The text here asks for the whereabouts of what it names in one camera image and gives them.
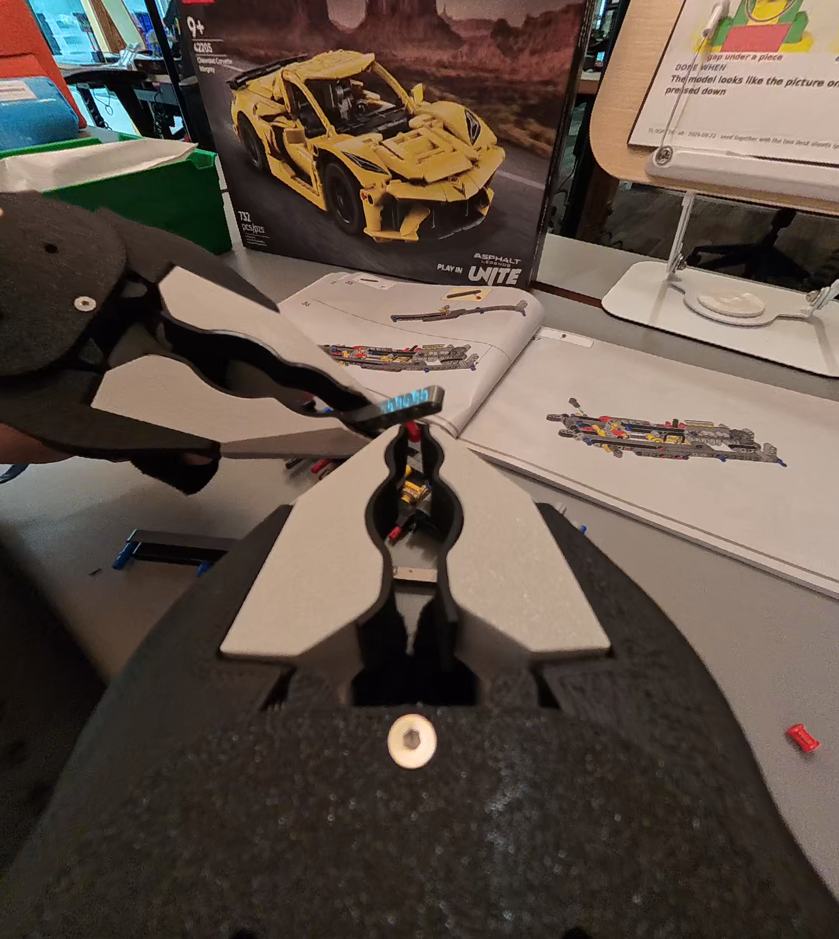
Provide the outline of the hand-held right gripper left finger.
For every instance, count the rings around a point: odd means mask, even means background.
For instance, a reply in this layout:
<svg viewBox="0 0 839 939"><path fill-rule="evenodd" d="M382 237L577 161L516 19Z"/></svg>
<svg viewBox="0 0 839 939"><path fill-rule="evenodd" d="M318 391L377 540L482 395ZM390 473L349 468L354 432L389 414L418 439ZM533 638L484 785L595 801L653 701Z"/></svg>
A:
<svg viewBox="0 0 839 939"><path fill-rule="evenodd" d="M296 499L219 651L309 671L361 671L358 629L379 611L392 565L373 509L404 465L402 426Z"/></svg>

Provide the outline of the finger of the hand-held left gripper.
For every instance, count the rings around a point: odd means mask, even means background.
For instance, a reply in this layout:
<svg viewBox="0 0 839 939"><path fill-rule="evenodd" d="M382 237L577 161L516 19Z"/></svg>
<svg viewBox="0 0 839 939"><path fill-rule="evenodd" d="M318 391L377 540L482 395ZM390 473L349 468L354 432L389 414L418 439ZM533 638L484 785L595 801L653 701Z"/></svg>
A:
<svg viewBox="0 0 839 939"><path fill-rule="evenodd" d="M281 390L319 399L344 425L383 425L368 392L280 311L182 267L166 274L158 292L167 323L205 336L202 353L216 351Z"/></svg>
<svg viewBox="0 0 839 939"><path fill-rule="evenodd" d="M304 415L272 397L230 395L188 364L162 356L106 372L92 406L214 440L228 459L345 458L370 443L336 418Z"/></svg>

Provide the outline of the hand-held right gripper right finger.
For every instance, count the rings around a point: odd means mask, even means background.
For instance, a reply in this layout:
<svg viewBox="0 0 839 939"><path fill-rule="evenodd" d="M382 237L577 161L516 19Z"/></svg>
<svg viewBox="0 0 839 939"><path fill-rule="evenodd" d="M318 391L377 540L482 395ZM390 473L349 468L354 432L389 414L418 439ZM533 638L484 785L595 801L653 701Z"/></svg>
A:
<svg viewBox="0 0 839 939"><path fill-rule="evenodd" d="M611 651L538 504L436 426L421 429L436 560L432 647L483 684Z"/></svg>

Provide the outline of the long dark grey lego beam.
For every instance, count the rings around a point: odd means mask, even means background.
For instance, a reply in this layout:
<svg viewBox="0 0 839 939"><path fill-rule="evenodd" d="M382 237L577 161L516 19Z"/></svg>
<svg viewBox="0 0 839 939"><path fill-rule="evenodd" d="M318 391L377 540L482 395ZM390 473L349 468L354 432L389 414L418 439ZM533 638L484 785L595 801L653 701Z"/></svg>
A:
<svg viewBox="0 0 839 939"><path fill-rule="evenodd" d="M200 577L237 544L238 540L234 538L165 533L137 528L127 537L112 564L112 569L122 570L129 563L138 560L194 567Z"/></svg>

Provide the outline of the instruction booklet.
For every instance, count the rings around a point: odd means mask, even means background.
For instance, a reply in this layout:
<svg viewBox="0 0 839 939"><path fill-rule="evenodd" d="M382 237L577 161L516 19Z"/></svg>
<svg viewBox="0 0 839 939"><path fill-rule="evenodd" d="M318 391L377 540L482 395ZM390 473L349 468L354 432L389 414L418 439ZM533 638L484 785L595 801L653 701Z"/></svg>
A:
<svg viewBox="0 0 839 939"><path fill-rule="evenodd" d="M279 304L481 456L839 599L839 403L544 325L516 288L332 273Z"/></svg>

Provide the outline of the yellow car lego box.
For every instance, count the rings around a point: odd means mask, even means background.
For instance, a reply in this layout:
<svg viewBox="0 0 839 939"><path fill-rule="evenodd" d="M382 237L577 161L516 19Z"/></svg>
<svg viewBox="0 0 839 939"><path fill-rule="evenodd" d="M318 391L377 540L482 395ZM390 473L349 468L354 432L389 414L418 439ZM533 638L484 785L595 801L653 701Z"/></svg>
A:
<svg viewBox="0 0 839 939"><path fill-rule="evenodd" d="M528 288L590 2L180 2L243 246Z"/></svg>

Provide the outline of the green storage box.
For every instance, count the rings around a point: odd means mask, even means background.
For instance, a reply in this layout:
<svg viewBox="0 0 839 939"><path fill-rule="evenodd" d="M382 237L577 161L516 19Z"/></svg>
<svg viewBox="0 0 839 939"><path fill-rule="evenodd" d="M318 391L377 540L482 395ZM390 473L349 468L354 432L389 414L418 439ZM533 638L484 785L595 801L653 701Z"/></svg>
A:
<svg viewBox="0 0 839 939"><path fill-rule="evenodd" d="M0 158L137 138L122 136L105 142L84 137L1 151ZM217 255L229 252L232 247L216 157L198 147L188 158L173 165L41 194L89 210L108 209L125 219L192 241Z"/></svg>

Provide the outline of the blue rolled package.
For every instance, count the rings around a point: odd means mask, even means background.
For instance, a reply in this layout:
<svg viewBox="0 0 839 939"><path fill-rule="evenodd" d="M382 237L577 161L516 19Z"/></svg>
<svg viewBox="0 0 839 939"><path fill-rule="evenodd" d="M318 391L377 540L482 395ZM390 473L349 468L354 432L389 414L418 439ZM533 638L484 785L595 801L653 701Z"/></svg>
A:
<svg viewBox="0 0 839 939"><path fill-rule="evenodd" d="M75 139L80 116L48 77L0 79L0 152Z"/></svg>

